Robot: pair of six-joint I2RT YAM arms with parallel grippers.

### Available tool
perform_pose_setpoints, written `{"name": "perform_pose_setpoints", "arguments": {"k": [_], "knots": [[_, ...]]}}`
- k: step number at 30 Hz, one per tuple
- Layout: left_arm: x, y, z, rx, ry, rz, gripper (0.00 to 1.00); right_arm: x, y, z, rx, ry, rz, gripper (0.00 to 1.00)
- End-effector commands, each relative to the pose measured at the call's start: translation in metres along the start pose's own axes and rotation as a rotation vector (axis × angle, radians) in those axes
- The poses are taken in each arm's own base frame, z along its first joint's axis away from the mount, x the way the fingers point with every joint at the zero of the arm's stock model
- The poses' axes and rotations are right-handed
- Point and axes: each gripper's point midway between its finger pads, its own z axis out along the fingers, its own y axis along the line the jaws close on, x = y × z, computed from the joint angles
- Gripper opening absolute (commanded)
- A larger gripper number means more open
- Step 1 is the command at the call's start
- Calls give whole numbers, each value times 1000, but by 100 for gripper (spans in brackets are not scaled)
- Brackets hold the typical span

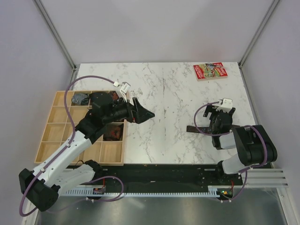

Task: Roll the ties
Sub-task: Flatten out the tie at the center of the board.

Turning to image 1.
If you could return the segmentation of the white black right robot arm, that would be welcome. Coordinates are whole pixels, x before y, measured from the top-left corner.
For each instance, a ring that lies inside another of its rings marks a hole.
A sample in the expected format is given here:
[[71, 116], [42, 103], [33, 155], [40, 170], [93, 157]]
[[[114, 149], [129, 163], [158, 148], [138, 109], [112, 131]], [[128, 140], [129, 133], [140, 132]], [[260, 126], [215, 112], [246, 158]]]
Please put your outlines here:
[[236, 149], [237, 153], [217, 164], [215, 180], [226, 184], [241, 172], [258, 168], [277, 160], [278, 152], [262, 125], [233, 125], [235, 108], [223, 108], [216, 103], [206, 105], [203, 117], [209, 117], [208, 135], [217, 150]]

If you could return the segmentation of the brown floral necktie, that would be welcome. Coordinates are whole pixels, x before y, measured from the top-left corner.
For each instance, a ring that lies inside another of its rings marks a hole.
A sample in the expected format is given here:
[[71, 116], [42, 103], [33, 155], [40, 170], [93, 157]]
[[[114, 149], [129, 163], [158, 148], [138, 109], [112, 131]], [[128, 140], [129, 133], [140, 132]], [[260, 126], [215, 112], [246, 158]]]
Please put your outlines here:
[[197, 133], [197, 134], [203, 134], [207, 136], [212, 136], [212, 129], [210, 127], [195, 127], [195, 126], [187, 126], [186, 132], [188, 133]]

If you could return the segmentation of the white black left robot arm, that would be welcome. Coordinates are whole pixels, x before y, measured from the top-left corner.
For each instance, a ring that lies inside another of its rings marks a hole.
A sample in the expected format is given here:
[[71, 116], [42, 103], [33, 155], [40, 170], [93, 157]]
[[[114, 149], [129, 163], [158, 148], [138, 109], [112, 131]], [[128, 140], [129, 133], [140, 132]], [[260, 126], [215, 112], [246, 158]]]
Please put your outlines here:
[[71, 136], [43, 163], [33, 170], [25, 168], [18, 175], [22, 199], [28, 199], [41, 212], [50, 209], [60, 194], [82, 183], [99, 184], [102, 181], [101, 166], [93, 160], [69, 172], [69, 177], [63, 176], [62, 172], [105, 133], [108, 124], [117, 120], [141, 124], [155, 117], [136, 97], [132, 101], [126, 97], [114, 100], [102, 91], [91, 93], [89, 97], [91, 109], [73, 126]]

